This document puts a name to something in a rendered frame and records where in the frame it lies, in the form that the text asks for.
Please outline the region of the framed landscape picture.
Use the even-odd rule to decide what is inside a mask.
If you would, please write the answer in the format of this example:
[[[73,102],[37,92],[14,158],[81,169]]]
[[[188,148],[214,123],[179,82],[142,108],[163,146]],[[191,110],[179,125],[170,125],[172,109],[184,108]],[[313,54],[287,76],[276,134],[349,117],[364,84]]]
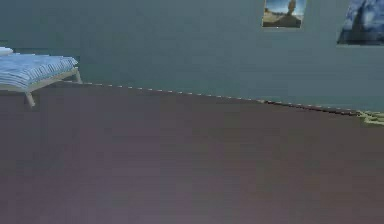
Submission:
[[[300,29],[307,0],[265,0],[262,27]]]

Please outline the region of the bed with blue striped cover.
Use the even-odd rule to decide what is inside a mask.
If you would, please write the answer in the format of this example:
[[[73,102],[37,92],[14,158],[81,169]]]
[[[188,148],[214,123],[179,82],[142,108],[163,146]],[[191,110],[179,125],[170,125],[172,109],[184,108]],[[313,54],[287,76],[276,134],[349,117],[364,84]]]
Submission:
[[[0,90],[24,93],[35,106],[32,92],[70,76],[82,84],[78,61],[69,56],[10,53],[0,56]]]

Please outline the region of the pale green leafy plant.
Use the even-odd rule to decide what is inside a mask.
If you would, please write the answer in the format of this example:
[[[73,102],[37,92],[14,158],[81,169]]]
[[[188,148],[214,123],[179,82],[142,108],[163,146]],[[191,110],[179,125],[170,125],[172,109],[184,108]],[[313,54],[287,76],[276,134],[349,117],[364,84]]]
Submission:
[[[384,126],[384,113],[359,111],[358,117],[362,118],[367,124],[383,125]]]

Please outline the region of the framed blue cloudy picture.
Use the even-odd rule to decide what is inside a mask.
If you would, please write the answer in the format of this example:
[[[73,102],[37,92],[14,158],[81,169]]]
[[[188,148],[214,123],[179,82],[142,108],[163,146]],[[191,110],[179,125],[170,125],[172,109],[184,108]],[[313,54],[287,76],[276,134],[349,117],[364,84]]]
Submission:
[[[384,0],[350,0],[337,44],[384,46]]]

